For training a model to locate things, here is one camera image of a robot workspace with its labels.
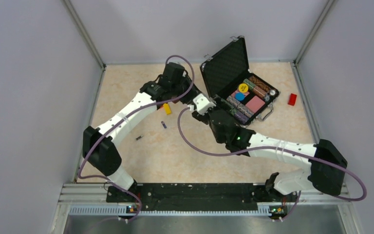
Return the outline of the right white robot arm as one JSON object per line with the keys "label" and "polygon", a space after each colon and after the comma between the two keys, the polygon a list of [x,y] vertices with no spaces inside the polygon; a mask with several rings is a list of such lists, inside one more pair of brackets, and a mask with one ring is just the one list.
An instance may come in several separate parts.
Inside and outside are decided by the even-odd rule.
{"label": "right white robot arm", "polygon": [[329,140],[316,144],[301,144],[278,140],[239,126],[224,110],[211,110],[192,116],[208,125],[219,143],[228,153],[223,156],[245,155],[263,157],[297,166],[287,173],[272,174],[266,185],[266,195],[279,201],[294,191],[316,189],[324,194],[339,196],[347,168],[347,161]]}

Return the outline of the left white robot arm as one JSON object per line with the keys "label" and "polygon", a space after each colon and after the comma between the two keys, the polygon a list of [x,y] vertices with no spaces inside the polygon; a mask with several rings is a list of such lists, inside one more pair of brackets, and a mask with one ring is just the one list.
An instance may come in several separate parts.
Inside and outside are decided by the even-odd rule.
{"label": "left white robot arm", "polygon": [[117,147],[135,126],[167,102],[179,101],[195,110],[197,101],[206,96],[194,82],[195,76],[190,76],[182,65],[167,63],[163,73],[146,82],[121,111],[98,127],[84,130],[82,164],[97,168],[100,178],[118,187],[118,195],[124,201],[134,200],[136,181],[122,166]]}

